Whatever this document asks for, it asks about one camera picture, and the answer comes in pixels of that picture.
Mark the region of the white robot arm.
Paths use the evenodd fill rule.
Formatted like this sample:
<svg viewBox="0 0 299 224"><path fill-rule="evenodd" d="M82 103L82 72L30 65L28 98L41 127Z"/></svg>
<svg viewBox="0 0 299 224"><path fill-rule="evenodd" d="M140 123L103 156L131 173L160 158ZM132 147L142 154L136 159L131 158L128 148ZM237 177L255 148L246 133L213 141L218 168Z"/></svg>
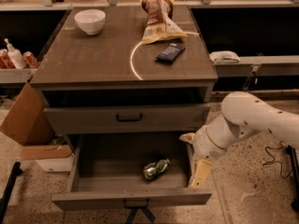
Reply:
<svg viewBox="0 0 299 224"><path fill-rule="evenodd" d="M191 145L192 176L189 187L200 189L210 174L213 161L223 156L233 143L258 132L273 134L285 144L299 149L297 114L274 108L248 92L234 91L226 95L216 118L195 133L185 133L179 137Z"/></svg>

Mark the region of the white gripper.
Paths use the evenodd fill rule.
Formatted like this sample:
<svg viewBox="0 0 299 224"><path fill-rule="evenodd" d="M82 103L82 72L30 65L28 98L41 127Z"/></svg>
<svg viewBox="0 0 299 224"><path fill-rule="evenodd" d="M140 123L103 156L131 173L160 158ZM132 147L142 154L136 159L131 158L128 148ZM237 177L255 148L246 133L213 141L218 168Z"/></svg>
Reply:
<svg viewBox="0 0 299 224"><path fill-rule="evenodd" d="M207 125L202 126L196 133L182 134L179 139L192 144L194 153L199 158L204 158L194 162L194 170L190 180L191 188L200 189L205 184L212 169L212 163L208 160L218 160L226 153L226 148L219 141L219 136L210 131Z"/></svg>

